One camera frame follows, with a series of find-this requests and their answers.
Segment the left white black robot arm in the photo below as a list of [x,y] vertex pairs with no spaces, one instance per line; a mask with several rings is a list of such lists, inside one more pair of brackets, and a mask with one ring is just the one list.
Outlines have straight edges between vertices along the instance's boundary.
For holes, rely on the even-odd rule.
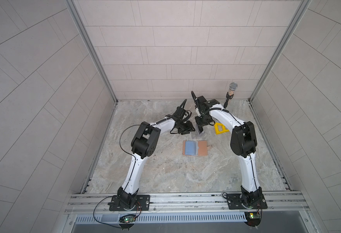
[[187,100],[176,108],[173,114],[166,115],[155,123],[143,121],[131,141],[131,164],[123,185],[118,189],[117,197],[119,206],[125,209],[133,209],[137,202],[139,180],[142,175],[147,159],[152,156],[157,147],[159,137],[162,133],[177,130],[176,134],[186,135],[194,132],[195,128],[189,120],[192,113],[185,109]]

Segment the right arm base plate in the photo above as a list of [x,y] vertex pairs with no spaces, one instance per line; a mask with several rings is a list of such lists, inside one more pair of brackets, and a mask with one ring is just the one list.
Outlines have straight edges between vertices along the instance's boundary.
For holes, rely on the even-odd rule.
[[238,209],[267,209],[267,202],[265,197],[260,192],[253,193],[223,193],[223,198],[226,199],[230,210]]

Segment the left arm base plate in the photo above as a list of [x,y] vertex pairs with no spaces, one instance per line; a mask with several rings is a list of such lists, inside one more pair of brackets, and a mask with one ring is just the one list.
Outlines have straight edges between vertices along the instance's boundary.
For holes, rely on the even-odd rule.
[[113,196],[111,202],[108,203],[110,211],[148,211],[150,205],[150,195],[134,195],[134,196]]

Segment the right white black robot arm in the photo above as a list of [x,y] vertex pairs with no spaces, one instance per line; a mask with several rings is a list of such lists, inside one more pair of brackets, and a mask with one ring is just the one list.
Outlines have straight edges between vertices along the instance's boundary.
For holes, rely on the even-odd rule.
[[194,92],[191,92],[191,95],[195,103],[195,121],[200,134],[204,126],[217,122],[231,133],[230,148],[238,156],[242,174],[242,205],[247,209],[266,209],[255,167],[257,138],[254,124],[237,118],[215,99],[208,101],[204,96],[196,97]]

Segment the brown leather card holder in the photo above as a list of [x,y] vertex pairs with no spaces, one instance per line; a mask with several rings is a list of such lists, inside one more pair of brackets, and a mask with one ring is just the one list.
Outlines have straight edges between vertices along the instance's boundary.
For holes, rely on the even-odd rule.
[[190,141],[183,142],[183,155],[186,156],[207,156],[211,146],[207,141]]

